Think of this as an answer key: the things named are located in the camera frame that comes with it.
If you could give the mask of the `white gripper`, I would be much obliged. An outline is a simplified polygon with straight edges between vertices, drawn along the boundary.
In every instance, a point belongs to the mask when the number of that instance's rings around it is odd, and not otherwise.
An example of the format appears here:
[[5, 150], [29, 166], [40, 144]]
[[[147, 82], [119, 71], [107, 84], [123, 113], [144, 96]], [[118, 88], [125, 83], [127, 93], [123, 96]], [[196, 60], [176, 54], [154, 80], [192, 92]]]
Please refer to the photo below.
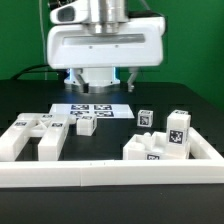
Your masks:
[[[139, 67], [162, 62], [164, 31], [163, 17], [131, 19], [113, 35], [91, 35], [84, 25], [55, 26], [48, 34], [48, 64], [54, 69], [131, 67], [127, 86], [132, 92]], [[82, 73], [74, 70], [74, 89], [88, 93]]]

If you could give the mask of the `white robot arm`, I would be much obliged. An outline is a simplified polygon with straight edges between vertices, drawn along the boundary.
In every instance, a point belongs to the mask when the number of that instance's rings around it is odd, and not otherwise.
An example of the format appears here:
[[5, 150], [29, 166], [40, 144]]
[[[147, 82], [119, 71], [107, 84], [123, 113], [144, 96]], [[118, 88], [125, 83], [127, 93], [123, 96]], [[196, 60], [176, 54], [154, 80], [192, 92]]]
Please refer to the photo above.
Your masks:
[[134, 89], [141, 67], [163, 60], [165, 17], [150, 9], [130, 12], [127, 0], [49, 0], [53, 27], [47, 61], [68, 72], [71, 90], [103, 93], [120, 87], [118, 68], [127, 68], [126, 89]]

